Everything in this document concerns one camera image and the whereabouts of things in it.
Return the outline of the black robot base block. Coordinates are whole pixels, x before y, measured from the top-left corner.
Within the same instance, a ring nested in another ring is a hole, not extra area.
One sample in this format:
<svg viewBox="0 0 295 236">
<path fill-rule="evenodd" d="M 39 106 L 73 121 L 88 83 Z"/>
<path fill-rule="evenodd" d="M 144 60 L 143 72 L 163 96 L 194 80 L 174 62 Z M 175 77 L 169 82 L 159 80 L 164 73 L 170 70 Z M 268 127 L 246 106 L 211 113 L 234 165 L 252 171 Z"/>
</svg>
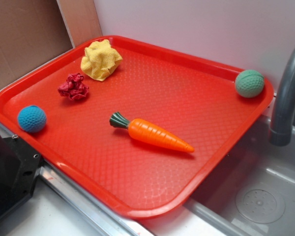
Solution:
<svg viewBox="0 0 295 236">
<path fill-rule="evenodd" d="M 22 138 L 0 135 L 0 220 L 32 197 L 41 163 L 41 154 Z"/>
</svg>

